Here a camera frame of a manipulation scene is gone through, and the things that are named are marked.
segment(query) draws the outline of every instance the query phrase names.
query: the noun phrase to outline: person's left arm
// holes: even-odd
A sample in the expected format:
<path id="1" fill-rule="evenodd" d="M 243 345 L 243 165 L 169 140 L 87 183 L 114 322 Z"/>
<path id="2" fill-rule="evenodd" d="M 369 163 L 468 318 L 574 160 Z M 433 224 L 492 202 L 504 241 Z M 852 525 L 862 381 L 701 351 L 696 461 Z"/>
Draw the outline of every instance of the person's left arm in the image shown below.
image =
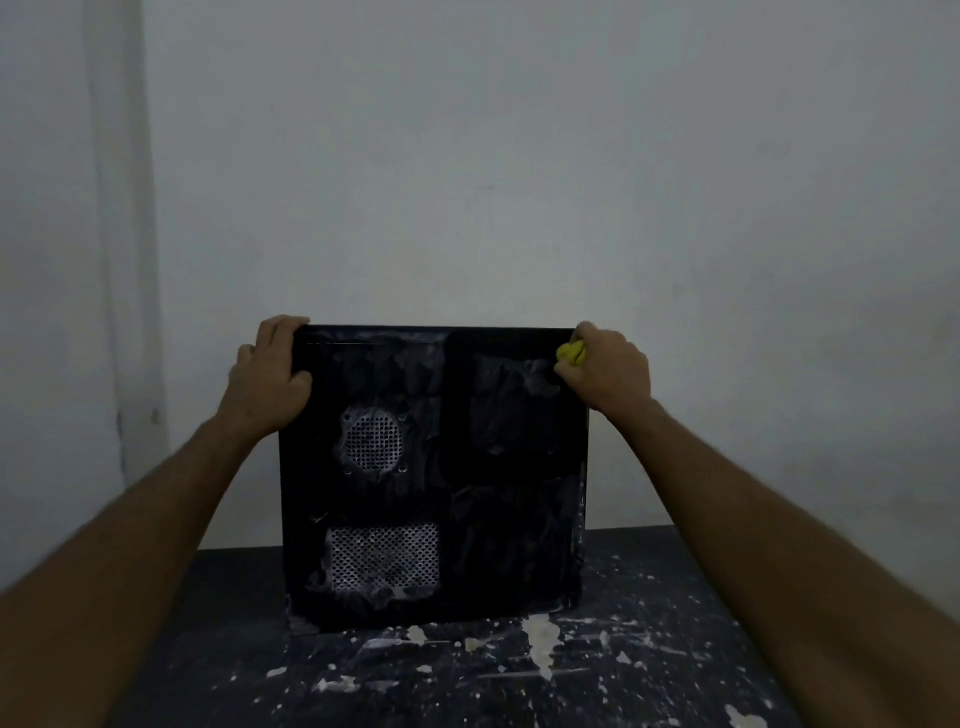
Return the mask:
<path id="1" fill-rule="evenodd" d="M 214 418 L 0 596 L 0 725 L 103 724 L 231 480 L 306 405 L 310 374 L 291 376 L 294 332 L 306 322 L 261 324 Z"/>

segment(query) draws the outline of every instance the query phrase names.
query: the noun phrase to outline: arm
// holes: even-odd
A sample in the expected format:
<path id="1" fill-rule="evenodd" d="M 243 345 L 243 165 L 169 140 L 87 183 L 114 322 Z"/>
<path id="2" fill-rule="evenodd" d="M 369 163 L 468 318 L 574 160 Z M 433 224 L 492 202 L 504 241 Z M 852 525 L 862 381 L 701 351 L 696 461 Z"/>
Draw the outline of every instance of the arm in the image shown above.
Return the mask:
<path id="1" fill-rule="evenodd" d="M 647 358 L 581 324 L 557 372 L 623 434 L 809 726 L 960 725 L 960 626 L 652 399 Z"/>
<path id="2" fill-rule="evenodd" d="M 154 640 L 224 492 L 253 446 L 293 421 L 305 319 L 241 347 L 216 416 L 0 597 L 0 725 L 98 726 Z"/>

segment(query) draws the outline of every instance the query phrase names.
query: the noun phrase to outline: vertical wall trim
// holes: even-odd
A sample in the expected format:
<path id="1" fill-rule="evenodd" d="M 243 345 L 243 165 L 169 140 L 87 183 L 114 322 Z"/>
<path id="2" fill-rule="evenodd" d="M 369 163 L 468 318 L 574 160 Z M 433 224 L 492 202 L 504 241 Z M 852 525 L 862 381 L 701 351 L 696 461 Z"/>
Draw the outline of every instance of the vertical wall trim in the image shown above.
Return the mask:
<path id="1" fill-rule="evenodd" d="M 128 486 L 169 452 L 143 34 L 140 0 L 85 0 L 108 329 Z"/>

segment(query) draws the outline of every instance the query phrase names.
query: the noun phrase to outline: paint-chipped table surface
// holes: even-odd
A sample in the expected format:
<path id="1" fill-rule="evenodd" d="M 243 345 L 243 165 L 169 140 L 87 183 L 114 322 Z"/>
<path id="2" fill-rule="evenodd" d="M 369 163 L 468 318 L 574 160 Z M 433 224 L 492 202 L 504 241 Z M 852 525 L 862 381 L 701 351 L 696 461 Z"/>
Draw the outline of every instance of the paint-chipped table surface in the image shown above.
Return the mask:
<path id="1" fill-rule="evenodd" d="M 110 721 L 800 726 L 672 527 L 590 531 L 576 610 L 290 637 L 279 548 L 202 551 Z"/>

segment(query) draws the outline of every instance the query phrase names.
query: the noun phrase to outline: metal mesh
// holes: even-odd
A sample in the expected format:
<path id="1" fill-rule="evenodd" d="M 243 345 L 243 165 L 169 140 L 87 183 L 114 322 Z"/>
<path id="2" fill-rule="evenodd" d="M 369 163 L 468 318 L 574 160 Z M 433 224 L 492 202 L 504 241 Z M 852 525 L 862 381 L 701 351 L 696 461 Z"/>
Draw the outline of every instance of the metal mesh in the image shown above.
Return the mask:
<path id="1" fill-rule="evenodd" d="M 403 435 L 387 412 L 363 415 L 347 432 L 347 457 L 367 473 L 385 473 L 396 467 L 403 455 Z"/>
<path id="2" fill-rule="evenodd" d="M 332 528 L 330 542 L 330 585 L 334 592 L 378 592 L 440 584 L 440 532 L 435 523 Z"/>

